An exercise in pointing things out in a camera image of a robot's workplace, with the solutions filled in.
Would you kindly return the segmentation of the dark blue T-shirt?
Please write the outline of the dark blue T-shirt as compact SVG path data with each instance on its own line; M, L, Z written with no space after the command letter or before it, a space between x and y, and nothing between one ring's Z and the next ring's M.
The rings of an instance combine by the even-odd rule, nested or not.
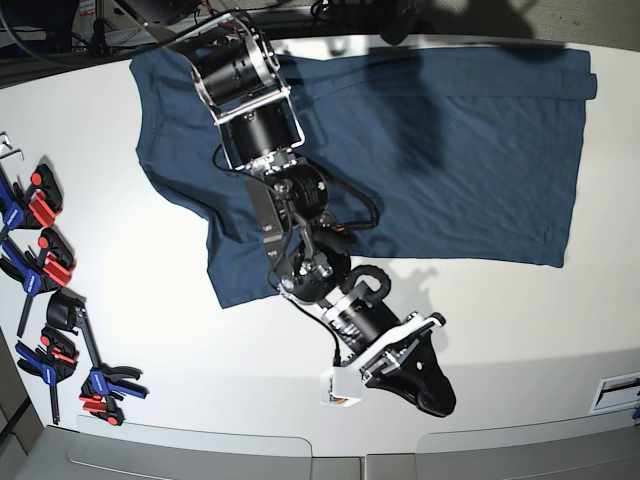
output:
M280 65L306 137L301 154L379 209L354 255L563 265L586 104L597 94L587 51L418 49ZM154 51L130 70L140 166L165 199L208 222L219 304L271 296L249 197L218 168L219 133L189 65Z

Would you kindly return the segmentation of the white slotted label plate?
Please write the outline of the white slotted label plate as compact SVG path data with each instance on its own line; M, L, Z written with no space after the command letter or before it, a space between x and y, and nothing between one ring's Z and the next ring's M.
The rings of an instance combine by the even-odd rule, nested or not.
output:
M601 379L589 413L591 415L634 408L639 404L639 374Z

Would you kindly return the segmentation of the grey right chair back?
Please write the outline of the grey right chair back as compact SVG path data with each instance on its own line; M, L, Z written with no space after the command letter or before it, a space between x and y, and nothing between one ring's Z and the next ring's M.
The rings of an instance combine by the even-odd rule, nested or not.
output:
M627 411L424 435L413 453L368 455L366 479L637 479L639 428Z

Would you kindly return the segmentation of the grey chair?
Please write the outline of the grey chair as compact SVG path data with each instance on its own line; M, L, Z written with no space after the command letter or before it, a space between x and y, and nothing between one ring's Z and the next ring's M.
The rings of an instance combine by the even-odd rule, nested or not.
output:
M355 458L281 457L171 448L48 427L19 479L359 479Z
M368 455L366 479L637 479L639 428L627 411L424 435L413 453Z

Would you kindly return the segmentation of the bottom blue red bar clamp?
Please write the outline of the bottom blue red bar clamp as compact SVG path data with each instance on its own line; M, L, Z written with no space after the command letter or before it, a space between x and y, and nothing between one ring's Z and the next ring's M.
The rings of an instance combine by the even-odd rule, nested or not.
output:
M79 396L83 410L109 425L121 426L125 415L119 406L126 396L145 399L148 389L137 384L142 372L139 369L110 367L99 355L85 307L76 307L77 326L81 329L91 361L89 375L81 387Z

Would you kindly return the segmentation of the blue red bar clamp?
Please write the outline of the blue red bar clamp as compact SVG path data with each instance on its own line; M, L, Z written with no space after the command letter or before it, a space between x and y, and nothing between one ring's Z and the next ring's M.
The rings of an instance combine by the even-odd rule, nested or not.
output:
M39 164L22 190L15 182L10 185L1 171L1 241L14 230L41 230L51 227L62 211L63 195L51 168Z
M18 341L15 345L20 356L17 365L24 372L41 378L48 386L52 422L58 425L58 384L74 374L79 352L69 338L49 325L41 330L40 343L40 346L31 349Z
M77 326L81 329L91 361L89 375L81 387L79 396L83 410L109 425L121 426L125 415L119 406L126 396L145 399L148 389L137 384L142 372L139 369L110 367L99 355L85 307L76 307Z
M17 336L25 332L31 307L37 295L55 292L68 285L75 269L75 257L66 240L53 228L44 228L37 241L39 253L21 251L6 237L2 243L1 270L19 282L26 294Z

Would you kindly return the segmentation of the grey left chair back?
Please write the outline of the grey left chair back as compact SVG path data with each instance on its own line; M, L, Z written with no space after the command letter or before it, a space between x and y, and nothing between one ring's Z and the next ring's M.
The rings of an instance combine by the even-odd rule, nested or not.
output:
M171 448L48 427L19 479L359 479L355 458L281 457Z

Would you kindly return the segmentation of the top blue red bar clamp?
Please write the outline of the top blue red bar clamp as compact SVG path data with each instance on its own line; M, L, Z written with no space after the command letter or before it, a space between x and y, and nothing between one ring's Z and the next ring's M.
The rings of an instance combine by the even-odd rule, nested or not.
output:
M1 171L1 241L14 230L41 230L51 227L62 211L63 195L51 168L39 164L22 190L15 182L10 185Z

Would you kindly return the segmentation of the metal hex key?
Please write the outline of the metal hex key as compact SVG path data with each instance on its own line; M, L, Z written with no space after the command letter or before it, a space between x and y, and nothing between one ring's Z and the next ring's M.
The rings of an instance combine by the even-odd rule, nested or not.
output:
M15 147L9 138L9 135L2 131L0 134L1 141L1 151L0 151L0 160L3 161L10 157L16 157L20 161L24 160L24 153L21 148Z

